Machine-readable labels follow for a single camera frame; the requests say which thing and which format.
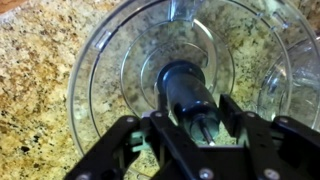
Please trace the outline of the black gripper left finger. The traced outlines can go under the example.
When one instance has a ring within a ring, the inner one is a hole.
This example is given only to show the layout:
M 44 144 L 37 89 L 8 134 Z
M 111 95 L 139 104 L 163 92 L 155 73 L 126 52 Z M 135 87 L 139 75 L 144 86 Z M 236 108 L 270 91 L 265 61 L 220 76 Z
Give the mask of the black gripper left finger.
M 200 165 L 191 160 L 200 151 L 188 135 L 160 112 L 138 119 L 126 115 L 91 147 L 64 180 L 124 180 L 143 150 L 151 150 L 160 170 L 152 177 L 199 178 Z

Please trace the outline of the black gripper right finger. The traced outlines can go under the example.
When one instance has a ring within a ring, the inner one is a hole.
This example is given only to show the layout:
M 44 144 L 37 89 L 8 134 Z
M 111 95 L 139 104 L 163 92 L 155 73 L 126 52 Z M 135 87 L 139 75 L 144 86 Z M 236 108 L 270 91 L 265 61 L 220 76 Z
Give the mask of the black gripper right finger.
M 242 110 L 226 94 L 219 100 L 222 122 L 248 154 L 258 180 L 320 180 L 320 133 L 289 116 L 267 121 Z

